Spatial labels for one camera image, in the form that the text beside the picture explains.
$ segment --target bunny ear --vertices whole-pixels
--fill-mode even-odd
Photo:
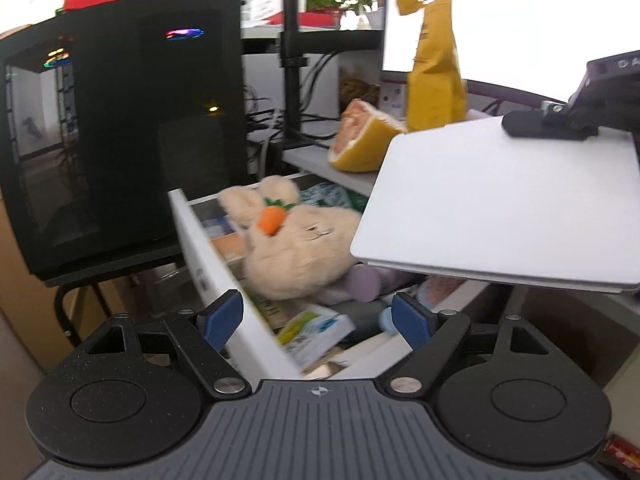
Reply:
[[[264,208],[264,200],[255,189],[233,186],[218,194],[218,203],[240,226],[247,228],[257,222]]]
[[[271,175],[260,181],[260,194],[270,200],[282,200],[285,204],[300,202],[300,192],[290,178]]]

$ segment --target cut pomelo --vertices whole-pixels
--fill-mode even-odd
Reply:
[[[406,126],[367,102],[354,99],[342,114],[340,130],[329,149],[337,170],[363,173],[380,169],[391,139]]]

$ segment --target yellow package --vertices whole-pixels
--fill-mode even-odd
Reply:
[[[340,130],[329,149],[329,162],[340,171],[379,170],[391,139],[406,131],[404,124],[392,116],[354,99],[342,114]]]
[[[410,132],[462,121],[466,89],[460,79],[451,25],[452,0],[398,0],[402,16],[424,9],[424,21],[408,76],[407,127]]]

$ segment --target yellow paper bag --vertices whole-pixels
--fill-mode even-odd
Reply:
[[[410,132],[462,121],[466,89],[460,79],[451,25],[452,0],[398,0],[401,15],[424,9],[424,21],[408,76],[407,127]]]

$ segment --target black metal leg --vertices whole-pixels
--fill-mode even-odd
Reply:
[[[74,324],[71,323],[71,320],[66,316],[64,299],[65,296],[75,288],[78,288],[78,286],[74,283],[60,285],[56,291],[56,297],[53,300],[53,310],[56,313],[58,324],[74,347],[78,346],[82,341],[76,327],[74,327]]]
[[[109,308],[107,301],[104,299],[104,295],[100,290],[100,285],[98,283],[92,283],[91,288],[94,290],[96,297],[98,298],[98,303],[100,304],[100,308],[104,312],[105,317],[110,318],[113,316],[113,312]]]

